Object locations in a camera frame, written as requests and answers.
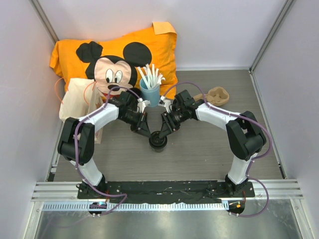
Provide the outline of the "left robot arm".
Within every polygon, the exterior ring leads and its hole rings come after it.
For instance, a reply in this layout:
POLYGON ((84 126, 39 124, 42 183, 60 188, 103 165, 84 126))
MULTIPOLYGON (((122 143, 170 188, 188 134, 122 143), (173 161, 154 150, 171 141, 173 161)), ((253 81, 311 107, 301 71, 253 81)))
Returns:
POLYGON ((121 92, 119 97, 108 99, 92 113, 78 119, 69 117, 64 123, 57 152, 75 166, 83 184, 96 199, 106 194, 107 183, 93 159, 95 133, 108 123, 121 120, 130 125, 132 132, 151 136, 145 113, 150 101, 136 96, 131 90, 121 92))

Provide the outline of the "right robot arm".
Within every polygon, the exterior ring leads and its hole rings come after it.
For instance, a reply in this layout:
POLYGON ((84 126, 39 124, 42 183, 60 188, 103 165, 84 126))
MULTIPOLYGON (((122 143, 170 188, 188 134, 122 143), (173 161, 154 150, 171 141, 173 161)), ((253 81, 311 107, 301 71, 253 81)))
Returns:
POLYGON ((253 158, 267 142, 254 114, 224 111, 202 99, 196 101, 187 90, 177 94, 172 102, 161 96, 159 105, 165 107, 159 139, 179 130, 181 123, 190 119, 210 123, 227 133, 234 157, 225 176, 225 192, 232 197, 238 196, 248 181, 247 170, 253 158))

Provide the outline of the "paper takeout bag orange handles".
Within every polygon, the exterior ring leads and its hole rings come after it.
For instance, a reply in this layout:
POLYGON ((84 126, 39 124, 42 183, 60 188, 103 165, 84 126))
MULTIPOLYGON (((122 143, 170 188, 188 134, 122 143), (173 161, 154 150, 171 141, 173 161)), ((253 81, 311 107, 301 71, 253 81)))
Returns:
POLYGON ((102 106, 102 97, 94 80, 71 78, 61 101, 59 118, 80 118, 102 106))

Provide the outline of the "black cup lid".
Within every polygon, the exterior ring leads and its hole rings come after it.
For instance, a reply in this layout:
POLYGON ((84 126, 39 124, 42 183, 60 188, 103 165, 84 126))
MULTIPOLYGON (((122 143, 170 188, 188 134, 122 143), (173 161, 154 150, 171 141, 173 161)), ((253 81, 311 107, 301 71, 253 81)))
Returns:
POLYGON ((159 138, 159 131, 154 131, 149 138, 149 145, 162 145, 167 144, 167 137, 159 138))

